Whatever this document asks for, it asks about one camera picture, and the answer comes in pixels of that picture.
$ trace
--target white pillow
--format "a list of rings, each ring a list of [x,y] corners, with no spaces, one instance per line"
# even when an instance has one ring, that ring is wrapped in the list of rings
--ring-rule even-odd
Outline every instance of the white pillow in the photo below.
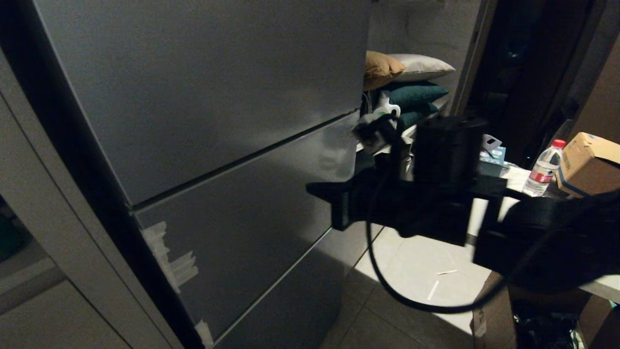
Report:
[[[400,61],[407,68],[394,81],[421,81],[439,78],[454,71],[442,60],[423,55],[388,55]]]

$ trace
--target bottle label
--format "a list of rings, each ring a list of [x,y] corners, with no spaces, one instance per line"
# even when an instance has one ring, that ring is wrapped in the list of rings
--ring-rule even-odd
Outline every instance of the bottle label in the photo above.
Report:
[[[533,170],[529,173],[529,177],[539,183],[550,183],[551,178],[553,178],[553,170],[546,170],[543,173]]]

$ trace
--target refrigerator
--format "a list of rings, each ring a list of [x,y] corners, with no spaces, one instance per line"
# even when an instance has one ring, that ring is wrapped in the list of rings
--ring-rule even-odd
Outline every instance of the refrigerator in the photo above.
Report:
[[[3,50],[185,347],[315,348],[363,226],[353,174],[370,2],[11,2]]]

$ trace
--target black cable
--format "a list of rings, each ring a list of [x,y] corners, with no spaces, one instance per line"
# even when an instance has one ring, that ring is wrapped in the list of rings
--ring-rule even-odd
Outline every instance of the black cable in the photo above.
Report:
[[[484,296],[478,298],[478,300],[474,301],[471,304],[466,304],[463,306],[446,307],[446,306],[434,306],[432,304],[416,302],[401,295],[395,289],[393,289],[392,286],[389,285],[389,283],[383,277],[383,274],[381,274],[381,271],[379,270],[379,266],[377,265],[377,261],[374,257],[373,237],[372,237],[372,231],[371,231],[371,218],[372,218],[372,213],[374,210],[374,205],[376,203],[376,199],[379,196],[379,193],[381,192],[381,189],[383,188],[383,185],[385,184],[385,181],[387,180],[388,176],[389,176],[389,171],[386,171],[384,176],[381,178],[381,180],[377,184],[377,187],[374,190],[374,193],[370,199],[370,202],[368,203],[368,216],[366,218],[366,243],[368,244],[368,254],[370,255],[370,262],[373,265],[374,272],[377,274],[377,277],[379,278],[379,282],[381,283],[383,288],[385,288],[387,293],[389,293],[390,296],[392,296],[394,299],[396,299],[400,303],[404,304],[405,306],[411,307],[413,309],[422,310],[425,312],[436,312],[436,313],[441,313],[441,314],[458,314],[458,313],[468,312],[473,309],[482,307],[484,304],[488,303],[491,299],[493,299],[493,297],[495,297],[500,291],[502,291],[502,289],[505,286],[510,284],[512,279],[517,274],[519,274],[525,266],[527,266],[527,264],[532,259],[532,257],[535,256],[535,254],[537,254],[538,251],[540,251],[540,249],[543,246],[545,246],[545,244],[549,241],[549,239],[555,236],[555,234],[559,231],[559,229],[552,229],[546,232],[540,238],[538,238],[538,240],[536,240],[530,246],[530,248],[523,254],[523,256],[516,262],[515,267],[506,276],[504,276],[504,278],[502,278],[495,285],[493,285],[491,290],[489,290]]]

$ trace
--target mustard yellow pillow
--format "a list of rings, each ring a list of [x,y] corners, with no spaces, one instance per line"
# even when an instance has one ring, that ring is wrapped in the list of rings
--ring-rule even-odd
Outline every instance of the mustard yellow pillow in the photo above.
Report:
[[[364,91],[380,88],[396,79],[405,69],[401,62],[381,52],[366,51]]]

